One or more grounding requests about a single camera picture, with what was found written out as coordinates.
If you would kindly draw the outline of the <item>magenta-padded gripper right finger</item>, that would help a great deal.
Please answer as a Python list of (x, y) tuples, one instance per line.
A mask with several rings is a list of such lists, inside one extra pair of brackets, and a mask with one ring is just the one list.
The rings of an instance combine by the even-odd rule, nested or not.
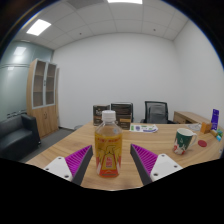
[(130, 154), (135, 162), (143, 185), (150, 184), (182, 169), (168, 155), (157, 155), (135, 144), (130, 146)]

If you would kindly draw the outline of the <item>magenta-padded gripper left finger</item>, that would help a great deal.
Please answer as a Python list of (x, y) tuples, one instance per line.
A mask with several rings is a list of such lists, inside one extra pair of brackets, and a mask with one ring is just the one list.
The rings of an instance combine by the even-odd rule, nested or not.
[(89, 145), (67, 157), (56, 157), (44, 170), (76, 185), (81, 185), (92, 156), (92, 146)]

